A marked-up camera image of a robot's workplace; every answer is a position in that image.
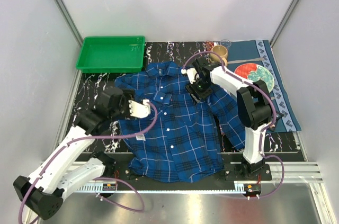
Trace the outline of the blue plaid shirt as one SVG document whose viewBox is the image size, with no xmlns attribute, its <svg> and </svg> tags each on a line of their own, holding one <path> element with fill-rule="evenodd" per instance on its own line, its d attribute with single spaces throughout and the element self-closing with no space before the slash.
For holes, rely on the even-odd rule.
<svg viewBox="0 0 339 224">
<path fill-rule="evenodd" d="M 236 101 L 220 86 L 201 103 L 195 103 L 185 89 L 189 84 L 174 62 L 148 65 L 145 71 L 118 77 L 115 86 L 133 89 L 135 100 L 148 99 L 155 106 L 139 120 L 120 120 L 120 132 L 128 135 L 149 127 L 143 139 L 131 138 L 125 144 L 134 157 L 185 156 L 204 151 L 209 157 L 221 153 L 221 130 L 235 149 L 245 146 L 245 128 L 238 117 Z"/>
</svg>

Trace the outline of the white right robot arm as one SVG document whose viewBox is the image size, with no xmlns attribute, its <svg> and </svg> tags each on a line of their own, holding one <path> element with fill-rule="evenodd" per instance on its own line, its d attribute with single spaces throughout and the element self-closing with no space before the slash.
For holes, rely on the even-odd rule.
<svg viewBox="0 0 339 224">
<path fill-rule="evenodd" d="M 238 117 L 245 127 L 245 148 L 242 162 L 236 168 L 238 175 L 254 180 L 264 169 L 264 137 L 266 130 L 275 123 L 276 111 L 263 80 L 253 82 L 242 78 L 220 62 L 209 63 L 205 58 L 194 60 L 192 68 L 182 68 L 190 83 L 186 86 L 193 99 L 199 103 L 218 85 L 236 97 Z"/>
</svg>

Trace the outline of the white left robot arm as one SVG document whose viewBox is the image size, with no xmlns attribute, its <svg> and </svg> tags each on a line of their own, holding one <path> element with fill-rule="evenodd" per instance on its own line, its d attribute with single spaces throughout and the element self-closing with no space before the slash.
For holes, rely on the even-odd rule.
<svg viewBox="0 0 339 224">
<path fill-rule="evenodd" d="M 14 189 L 25 206 L 43 220 L 60 209 L 65 199 L 90 180 L 115 176 L 115 160 L 102 151 L 92 153 L 78 169 L 66 173 L 77 157 L 95 139 L 106 133 L 118 118 L 130 118 L 129 104 L 135 99 L 132 89 L 108 87 L 78 115 L 68 134 L 48 159 L 28 177 L 18 176 Z"/>
</svg>

